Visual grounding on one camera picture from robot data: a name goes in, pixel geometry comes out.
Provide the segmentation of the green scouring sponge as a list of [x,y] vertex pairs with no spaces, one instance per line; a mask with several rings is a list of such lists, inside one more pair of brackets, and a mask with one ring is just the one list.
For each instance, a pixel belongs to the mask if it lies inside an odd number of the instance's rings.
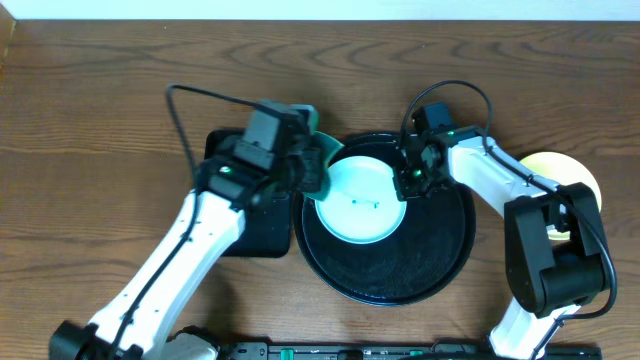
[[331,187],[328,168],[332,159],[344,147],[344,144],[328,134],[316,131],[311,137],[311,145],[320,150],[322,179],[320,182],[320,188],[317,191],[304,192],[304,195],[313,200],[324,201],[327,198]]

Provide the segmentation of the light blue plate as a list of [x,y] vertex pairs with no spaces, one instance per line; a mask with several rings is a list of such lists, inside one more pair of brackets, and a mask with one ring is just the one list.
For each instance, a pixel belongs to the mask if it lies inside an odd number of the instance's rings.
[[398,199],[393,170],[385,162],[351,156],[329,166],[328,175],[328,193],[315,202],[315,208],[322,225],[336,238],[372,244],[402,223],[407,203]]

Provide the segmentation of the yellow plate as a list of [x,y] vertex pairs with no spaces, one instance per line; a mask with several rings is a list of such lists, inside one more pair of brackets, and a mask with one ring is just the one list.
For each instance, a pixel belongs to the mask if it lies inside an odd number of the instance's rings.
[[537,152],[525,156],[520,163],[533,172],[561,185],[584,183],[594,193],[598,210],[602,210],[602,194],[593,174],[578,160],[558,152]]

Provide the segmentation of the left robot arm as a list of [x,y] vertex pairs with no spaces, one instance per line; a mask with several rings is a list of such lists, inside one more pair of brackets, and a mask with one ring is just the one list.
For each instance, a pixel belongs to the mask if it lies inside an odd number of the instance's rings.
[[126,287],[84,327],[63,322],[49,341],[52,359],[169,359],[216,350],[187,347],[169,333],[214,263],[246,228],[249,213],[289,193],[325,194],[331,148],[321,133],[268,139],[221,131],[207,139],[205,159],[166,236]]

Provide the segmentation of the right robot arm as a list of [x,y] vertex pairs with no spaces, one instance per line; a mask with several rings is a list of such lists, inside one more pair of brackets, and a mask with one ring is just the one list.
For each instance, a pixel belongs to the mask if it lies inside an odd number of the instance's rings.
[[567,322],[607,314],[618,278],[594,192],[561,185],[523,166],[477,126],[401,132],[394,172],[401,200],[442,184],[464,185],[504,220],[513,298],[489,335],[504,359],[539,359]]

